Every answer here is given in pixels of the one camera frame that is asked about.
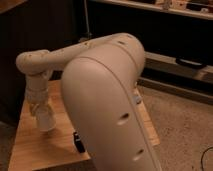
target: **hole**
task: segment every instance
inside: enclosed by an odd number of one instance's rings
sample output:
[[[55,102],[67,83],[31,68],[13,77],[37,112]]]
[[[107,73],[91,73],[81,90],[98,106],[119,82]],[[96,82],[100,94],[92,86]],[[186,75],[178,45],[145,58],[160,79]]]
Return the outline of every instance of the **hole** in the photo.
[[[126,43],[122,42],[122,41],[118,41],[118,43],[122,44],[122,45],[126,45]]]
[[[129,114],[128,114],[128,113],[125,113],[124,115],[122,115],[122,116],[119,118],[117,124],[118,124],[118,125],[123,125],[123,124],[125,124],[125,123],[128,121],[128,119],[129,119]]]
[[[137,153],[136,153],[136,155],[133,157],[133,161],[138,161],[140,158],[141,158],[141,156],[142,156],[142,153],[144,152],[144,150],[143,149],[140,149]]]

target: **wall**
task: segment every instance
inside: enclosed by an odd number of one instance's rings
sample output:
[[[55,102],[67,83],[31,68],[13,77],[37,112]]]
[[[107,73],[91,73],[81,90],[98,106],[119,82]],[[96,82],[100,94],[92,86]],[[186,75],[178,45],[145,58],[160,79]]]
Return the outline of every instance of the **wall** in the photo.
[[[30,0],[0,15],[0,120],[16,125],[19,119],[25,78],[15,66],[16,56],[76,40],[70,0]]]

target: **black object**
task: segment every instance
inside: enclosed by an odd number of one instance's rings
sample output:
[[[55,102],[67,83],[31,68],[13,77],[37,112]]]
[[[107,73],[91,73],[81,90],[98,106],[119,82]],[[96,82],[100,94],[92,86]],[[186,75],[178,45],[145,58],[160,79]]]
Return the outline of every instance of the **black object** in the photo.
[[[191,62],[189,63],[189,62],[183,61],[179,58],[176,58],[175,62],[179,65],[189,67],[189,68],[192,68],[192,69],[202,69],[202,68],[207,66],[206,64],[192,64]]]
[[[186,8],[194,11],[200,11],[209,5],[209,0],[189,0]]]
[[[85,148],[83,143],[81,142],[80,137],[78,136],[77,132],[73,132],[73,139],[74,139],[74,144],[78,150],[79,153],[84,153],[85,152]]]

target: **black connector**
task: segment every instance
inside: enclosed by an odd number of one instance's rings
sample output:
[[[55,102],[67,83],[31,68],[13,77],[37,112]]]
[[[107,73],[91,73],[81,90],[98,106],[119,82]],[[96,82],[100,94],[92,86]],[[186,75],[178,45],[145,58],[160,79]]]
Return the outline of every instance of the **black connector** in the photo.
[[[84,148],[83,143],[81,142],[80,137],[78,136],[77,132],[73,132],[73,140],[74,140],[74,144],[78,150],[79,153],[84,153],[86,150]]]

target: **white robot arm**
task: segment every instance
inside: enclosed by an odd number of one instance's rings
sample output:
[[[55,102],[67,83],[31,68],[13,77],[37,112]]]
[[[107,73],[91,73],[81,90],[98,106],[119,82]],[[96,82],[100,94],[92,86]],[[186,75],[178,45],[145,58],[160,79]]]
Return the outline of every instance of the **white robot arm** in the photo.
[[[126,33],[17,58],[27,75],[26,97],[43,131],[55,125],[47,104],[49,70],[64,70],[65,108],[100,171],[161,170],[134,100],[144,63],[142,45]]]

